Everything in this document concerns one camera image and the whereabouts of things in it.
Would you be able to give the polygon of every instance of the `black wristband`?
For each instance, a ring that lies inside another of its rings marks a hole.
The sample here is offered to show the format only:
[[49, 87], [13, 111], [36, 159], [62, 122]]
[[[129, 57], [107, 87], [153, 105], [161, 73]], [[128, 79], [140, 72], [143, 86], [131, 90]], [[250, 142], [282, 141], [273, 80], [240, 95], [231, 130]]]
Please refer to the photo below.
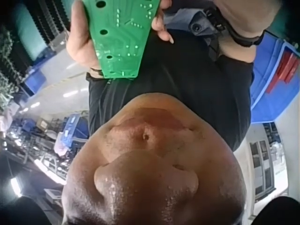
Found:
[[91, 70], [94, 71], [94, 72], [96, 72], [96, 73], [98, 73], [99, 76], [103, 76], [104, 77], [103, 72], [102, 72], [101, 69], [93, 69], [93, 68], [91, 68]]

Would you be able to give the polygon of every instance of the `fingernail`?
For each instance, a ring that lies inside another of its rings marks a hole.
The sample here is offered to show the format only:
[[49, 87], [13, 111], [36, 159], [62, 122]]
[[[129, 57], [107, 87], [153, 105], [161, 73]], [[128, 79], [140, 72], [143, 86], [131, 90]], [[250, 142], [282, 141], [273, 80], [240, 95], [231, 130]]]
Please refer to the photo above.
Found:
[[170, 36], [170, 42], [171, 42], [171, 44], [174, 44], [174, 39], [173, 39], [173, 37], [169, 34], [169, 36]]

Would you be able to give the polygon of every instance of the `finger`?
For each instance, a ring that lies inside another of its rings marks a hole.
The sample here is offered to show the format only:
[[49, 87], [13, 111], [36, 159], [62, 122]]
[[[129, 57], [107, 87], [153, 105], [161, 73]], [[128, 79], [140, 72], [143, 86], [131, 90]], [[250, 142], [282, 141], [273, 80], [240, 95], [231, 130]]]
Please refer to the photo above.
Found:
[[165, 29], [164, 20], [161, 14], [154, 17], [152, 21], [152, 29], [155, 31], [161, 31]]
[[159, 31], [159, 32], [157, 32], [157, 35], [163, 41], [169, 41], [169, 42], [171, 42], [171, 44], [174, 44], [173, 37], [169, 34], [168, 31], [166, 31], [166, 30]]
[[80, 49], [90, 37], [88, 20], [83, 2], [76, 0], [72, 5], [71, 29], [68, 43], [73, 49]]
[[161, 9], [167, 9], [171, 7], [171, 5], [172, 5], [172, 0], [161, 0], [159, 7]]

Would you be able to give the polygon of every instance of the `blue plastic bin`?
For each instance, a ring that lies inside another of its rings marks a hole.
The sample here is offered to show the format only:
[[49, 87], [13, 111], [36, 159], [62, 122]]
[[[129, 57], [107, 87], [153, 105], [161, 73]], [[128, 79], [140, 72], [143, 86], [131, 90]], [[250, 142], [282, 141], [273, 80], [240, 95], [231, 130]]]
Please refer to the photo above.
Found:
[[254, 81], [251, 85], [251, 109], [261, 99], [271, 82], [283, 54], [284, 41], [266, 33], [257, 48], [254, 61]]
[[73, 137], [88, 139], [89, 128], [88, 123], [80, 114], [70, 115], [63, 131], [61, 141], [68, 147], [72, 146]]
[[28, 96], [32, 97], [37, 94], [45, 82], [46, 77], [39, 69], [32, 70], [22, 87]]
[[279, 80], [271, 93], [266, 93], [266, 89], [272, 81], [282, 55], [286, 50], [290, 50], [300, 56], [291, 44], [276, 40], [276, 38], [268, 34], [258, 47], [255, 60], [255, 80], [251, 87], [252, 123], [273, 122], [299, 92], [300, 74], [299, 70], [297, 70], [289, 83]]

